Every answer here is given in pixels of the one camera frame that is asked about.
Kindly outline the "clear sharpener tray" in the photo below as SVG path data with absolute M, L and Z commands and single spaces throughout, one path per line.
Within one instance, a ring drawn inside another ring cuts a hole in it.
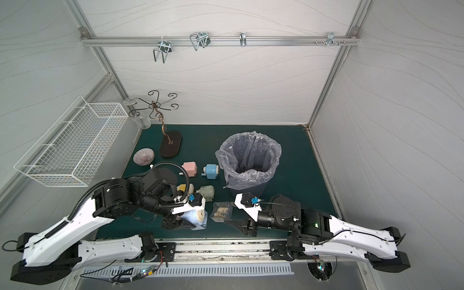
M 225 222 L 232 219 L 233 206 L 230 202 L 213 203 L 213 211 L 210 215 L 215 222 Z

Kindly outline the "green pencil sharpener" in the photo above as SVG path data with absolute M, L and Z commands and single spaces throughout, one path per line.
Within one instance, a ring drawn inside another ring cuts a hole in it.
M 212 202 L 215 196 L 215 189 L 213 186 L 202 186 L 200 187 L 197 192 L 205 198 L 206 202 Z

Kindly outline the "light blue pencil sharpener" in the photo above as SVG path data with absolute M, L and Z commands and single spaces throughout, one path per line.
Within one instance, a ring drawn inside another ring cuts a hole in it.
M 191 210 L 185 212 L 181 219 L 191 224 L 192 231 L 205 230 L 207 228 L 208 213 L 205 210 Z

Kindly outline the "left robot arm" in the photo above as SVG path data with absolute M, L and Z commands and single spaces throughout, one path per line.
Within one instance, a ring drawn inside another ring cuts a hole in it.
M 132 216 L 137 210 L 163 217 L 167 230 L 194 229 L 195 224 L 186 217 L 191 213 L 204 218 L 205 199 L 189 190 L 186 170 L 169 162 L 154 164 L 142 174 L 101 181 L 56 225 L 18 238 L 15 250 L 22 253 L 22 260 L 12 267 L 10 279 L 46 285 L 92 263 L 161 262 L 162 249 L 150 233 L 101 241 L 88 241 L 85 237 L 120 217 Z

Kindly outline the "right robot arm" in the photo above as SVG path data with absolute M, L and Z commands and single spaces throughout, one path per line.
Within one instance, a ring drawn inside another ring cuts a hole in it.
M 245 235 L 257 236 L 259 228 L 282 231 L 284 242 L 270 243 L 273 260 L 314 259 L 321 256 L 346 257 L 369 263 L 373 269 L 400 273 L 411 267 L 405 252 L 398 250 L 403 241 L 398 228 L 373 230 L 338 219 L 334 215 L 304 209 L 287 196 L 276 195 L 264 201 L 251 193 L 237 194 L 234 206 L 247 214 L 247 219 L 230 219 L 225 223 Z

